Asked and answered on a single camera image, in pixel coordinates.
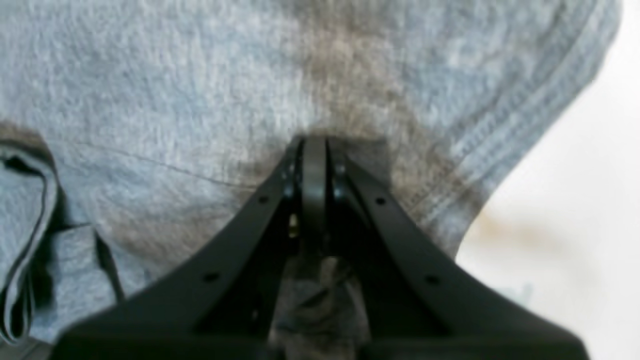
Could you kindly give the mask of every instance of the white background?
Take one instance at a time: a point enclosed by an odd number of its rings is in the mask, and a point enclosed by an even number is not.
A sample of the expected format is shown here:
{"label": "white background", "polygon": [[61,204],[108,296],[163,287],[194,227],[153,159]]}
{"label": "white background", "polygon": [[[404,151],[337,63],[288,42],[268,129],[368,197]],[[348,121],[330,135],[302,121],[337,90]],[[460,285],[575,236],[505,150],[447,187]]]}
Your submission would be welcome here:
{"label": "white background", "polygon": [[581,93],[492,196],[458,264],[580,336],[640,360],[640,0]]}

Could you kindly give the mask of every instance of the gray fabric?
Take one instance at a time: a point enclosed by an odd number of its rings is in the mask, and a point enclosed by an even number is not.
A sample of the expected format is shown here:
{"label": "gray fabric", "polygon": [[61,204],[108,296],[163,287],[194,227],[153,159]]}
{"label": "gray fabric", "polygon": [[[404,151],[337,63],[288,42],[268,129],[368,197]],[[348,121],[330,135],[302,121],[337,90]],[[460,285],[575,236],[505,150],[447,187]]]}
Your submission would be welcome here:
{"label": "gray fabric", "polygon": [[[0,0],[0,135],[35,132],[52,156],[40,182],[0,170],[0,284],[28,288],[6,269],[46,238],[30,231],[45,213],[35,194],[56,184],[65,221],[90,225],[126,295],[139,291],[210,240],[296,134],[356,139],[354,157],[453,257],[593,79],[619,11],[615,0]],[[33,336],[55,341],[65,304],[114,301],[96,263],[78,268],[91,267],[54,275]]]}

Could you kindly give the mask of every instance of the white wall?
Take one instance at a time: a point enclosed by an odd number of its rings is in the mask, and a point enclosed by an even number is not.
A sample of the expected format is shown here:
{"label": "white wall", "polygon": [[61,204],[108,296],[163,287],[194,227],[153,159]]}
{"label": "white wall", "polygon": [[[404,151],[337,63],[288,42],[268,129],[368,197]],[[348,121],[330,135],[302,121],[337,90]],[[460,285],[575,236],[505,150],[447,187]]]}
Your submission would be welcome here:
{"label": "white wall", "polygon": [[640,0],[595,82],[514,169],[458,254],[465,270],[585,342],[640,359]]}

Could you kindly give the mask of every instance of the screw hole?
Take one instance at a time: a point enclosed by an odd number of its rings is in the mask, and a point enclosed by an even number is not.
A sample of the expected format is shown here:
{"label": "screw hole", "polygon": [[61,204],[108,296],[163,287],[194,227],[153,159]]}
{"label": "screw hole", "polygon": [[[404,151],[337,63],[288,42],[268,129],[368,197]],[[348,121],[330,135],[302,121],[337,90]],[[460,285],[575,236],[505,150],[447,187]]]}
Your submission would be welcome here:
{"label": "screw hole", "polygon": [[440,284],[440,279],[437,276],[434,276],[434,275],[427,275],[427,276],[424,277],[424,280],[429,285],[438,285],[438,284]]}
{"label": "screw hole", "polygon": [[218,278],[220,277],[220,274],[217,272],[209,272],[204,274],[204,276],[202,277],[202,280],[204,282],[214,282],[216,280],[218,280]]}

